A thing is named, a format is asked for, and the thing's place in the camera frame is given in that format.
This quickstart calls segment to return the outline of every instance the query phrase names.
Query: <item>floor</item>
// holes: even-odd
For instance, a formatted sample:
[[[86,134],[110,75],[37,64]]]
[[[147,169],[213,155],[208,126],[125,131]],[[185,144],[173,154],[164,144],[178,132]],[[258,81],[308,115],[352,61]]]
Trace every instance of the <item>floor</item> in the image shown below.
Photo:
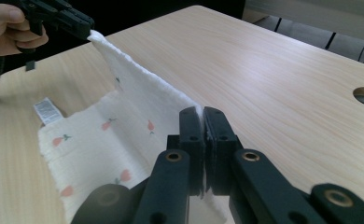
[[[257,26],[268,30],[275,29],[278,23],[278,17],[267,16],[259,21],[254,22]],[[281,35],[286,35],[304,43],[324,49],[332,35],[331,31],[318,29],[294,21],[282,19],[276,31]],[[328,51],[337,53],[344,57],[358,61],[359,54],[364,47],[364,40],[353,38],[351,36],[339,35],[334,36]],[[364,51],[360,57],[360,62],[364,63]]]

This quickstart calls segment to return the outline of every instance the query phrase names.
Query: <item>black device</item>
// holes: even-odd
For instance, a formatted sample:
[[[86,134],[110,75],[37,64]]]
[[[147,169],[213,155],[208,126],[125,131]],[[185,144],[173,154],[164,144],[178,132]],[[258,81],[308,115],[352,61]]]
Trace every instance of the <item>black device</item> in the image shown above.
[[[2,4],[9,4],[22,10],[30,23],[30,30],[36,35],[42,35],[42,24],[55,29],[63,29],[67,33],[79,38],[87,39],[94,20],[84,13],[74,9],[64,0],[0,0]],[[21,49],[21,52],[30,53],[35,49]]]
[[[364,201],[352,191],[330,183],[310,194],[296,189],[263,153],[243,148],[222,111],[207,106],[203,118],[204,130],[195,107],[182,110],[179,135],[168,135],[150,177],[132,189],[99,187],[72,224],[186,224],[189,196],[210,188],[230,196],[237,224],[364,223]]]

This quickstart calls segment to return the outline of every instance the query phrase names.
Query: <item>hand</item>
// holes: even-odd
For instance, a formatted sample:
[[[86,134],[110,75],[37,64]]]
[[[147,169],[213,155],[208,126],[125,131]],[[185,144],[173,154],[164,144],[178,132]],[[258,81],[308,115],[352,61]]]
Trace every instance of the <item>hand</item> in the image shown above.
[[[28,20],[18,7],[0,4],[0,56],[20,53],[17,47],[33,49],[46,44],[49,37],[45,28],[42,29],[42,36],[32,33]]]

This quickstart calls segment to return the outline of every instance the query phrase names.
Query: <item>fabric tag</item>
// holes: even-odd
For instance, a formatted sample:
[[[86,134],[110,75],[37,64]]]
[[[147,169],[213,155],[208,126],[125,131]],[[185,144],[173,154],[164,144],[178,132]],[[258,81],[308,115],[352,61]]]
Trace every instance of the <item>fabric tag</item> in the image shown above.
[[[36,114],[45,125],[63,119],[60,110],[46,97],[43,101],[34,105]]]

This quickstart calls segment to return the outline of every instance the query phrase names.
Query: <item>white towel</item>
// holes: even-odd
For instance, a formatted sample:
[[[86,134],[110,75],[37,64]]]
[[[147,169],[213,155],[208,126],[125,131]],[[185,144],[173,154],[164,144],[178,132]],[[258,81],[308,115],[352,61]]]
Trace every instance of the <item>white towel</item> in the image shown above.
[[[129,55],[91,31],[89,40],[115,75],[116,90],[69,118],[38,133],[40,152],[63,201],[70,223],[87,196],[99,186],[118,183],[132,188],[150,176],[167,135],[179,134],[179,112],[202,107],[186,94],[149,72]],[[189,223],[225,223],[227,208],[219,208],[207,193],[190,197]]]

